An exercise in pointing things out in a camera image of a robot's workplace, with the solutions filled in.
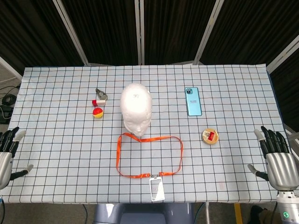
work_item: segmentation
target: orange lanyard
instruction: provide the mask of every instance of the orange lanyard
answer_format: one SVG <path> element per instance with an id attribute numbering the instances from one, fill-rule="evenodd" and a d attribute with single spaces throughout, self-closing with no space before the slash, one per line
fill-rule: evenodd
<path id="1" fill-rule="evenodd" d="M 128 137 L 130 137 L 130 138 L 132 138 L 132 139 L 134 139 L 135 141 L 138 141 L 138 142 L 151 142 L 151 141 L 159 141 L 159 140 L 162 140 L 162 139 L 170 139 L 170 138 L 178 139 L 180 144 L 181 144 L 181 158 L 180 158 L 180 161 L 179 161 L 179 167 L 178 167 L 177 171 L 176 172 L 159 172 L 159 176 L 174 175 L 175 173 L 180 171 L 181 166 L 182 166 L 182 159 L 183 159 L 183 143 L 182 143 L 180 138 L 170 135 L 170 136 L 160 136 L 160 137 L 155 137 L 155 138 L 150 138 L 150 139 L 139 139 L 136 136 L 134 136 L 132 134 L 129 134 L 129 133 L 124 133 L 124 134 L 121 134 L 121 135 L 126 135 L 126 136 L 128 136 Z M 122 174 L 119 170 L 119 167 L 118 167 L 120 160 L 121 160 L 121 136 L 118 137 L 118 140 L 117 140 L 117 150 L 116 150 L 116 169 L 117 169 L 117 172 L 119 172 L 120 175 L 125 176 L 125 177 L 129 177 L 129 178 L 144 178 L 144 177 L 152 176 L 152 174 L 150 174 L 150 173 L 139 174 L 139 175 L 124 175 L 124 174 Z"/>

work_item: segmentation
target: white tablecloth with black grid lines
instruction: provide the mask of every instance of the white tablecloth with black grid lines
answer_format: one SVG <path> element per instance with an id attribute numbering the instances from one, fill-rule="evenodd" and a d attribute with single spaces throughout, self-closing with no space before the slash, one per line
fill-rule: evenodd
<path id="1" fill-rule="evenodd" d="M 165 202 L 259 202 L 276 191 L 247 169 L 265 170 L 253 133 L 264 125 L 283 132 L 265 65 L 161 65 L 26 68 L 9 128 L 27 134 L 13 164 L 33 170 L 1 191 L 10 203 L 146 203 L 149 179 L 119 176 L 116 142 L 127 132 L 120 97 L 141 83 L 153 98 L 152 121 L 143 138 L 174 135 L 184 144 L 183 167 L 164 176 Z M 198 87 L 202 116 L 187 116 L 185 87 Z M 104 116 L 94 119 L 95 88 L 108 95 Z M 218 131 L 206 145 L 201 133 Z M 123 138 L 121 171 L 136 175 L 172 171 L 179 164 L 175 140 L 137 143 Z"/>

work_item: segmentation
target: black curtain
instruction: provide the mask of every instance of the black curtain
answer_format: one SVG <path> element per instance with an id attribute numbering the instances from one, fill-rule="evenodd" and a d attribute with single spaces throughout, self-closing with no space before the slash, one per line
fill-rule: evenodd
<path id="1" fill-rule="evenodd" d="M 145 0 L 145 64 L 195 59 L 215 0 Z"/>
<path id="2" fill-rule="evenodd" d="M 298 0 L 225 0 L 200 61 L 269 64 L 297 35 Z"/>
<path id="3" fill-rule="evenodd" d="M 299 49 L 270 76 L 284 123 L 299 132 Z"/>
<path id="4" fill-rule="evenodd" d="M 0 56 L 20 74 L 25 67 L 83 65 L 51 0 L 0 1 Z"/>
<path id="5" fill-rule="evenodd" d="M 134 0 L 63 0 L 90 63 L 137 65 Z"/>

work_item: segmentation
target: mannequin head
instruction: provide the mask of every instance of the mannequin head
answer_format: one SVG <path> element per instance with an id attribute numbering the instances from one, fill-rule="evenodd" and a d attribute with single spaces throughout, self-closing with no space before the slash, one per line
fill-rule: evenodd
<path id="1" fill-rule="evenodd" d="M 121 93 L 121 113 L 128 131 L 142 136 L 150 125 L 152 99 L 150 92 L 139 83 L 132 83 Z"/>

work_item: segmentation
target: blue smartphone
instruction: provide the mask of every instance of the blue smartphone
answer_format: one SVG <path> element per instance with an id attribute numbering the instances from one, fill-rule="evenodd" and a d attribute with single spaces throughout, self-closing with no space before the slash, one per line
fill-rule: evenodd
<path id="1" fill-rule="evenodd" d="M 187 111 L 189 116 L 201 116 L 201 105 L 197 87 L 185 87 Z"/>

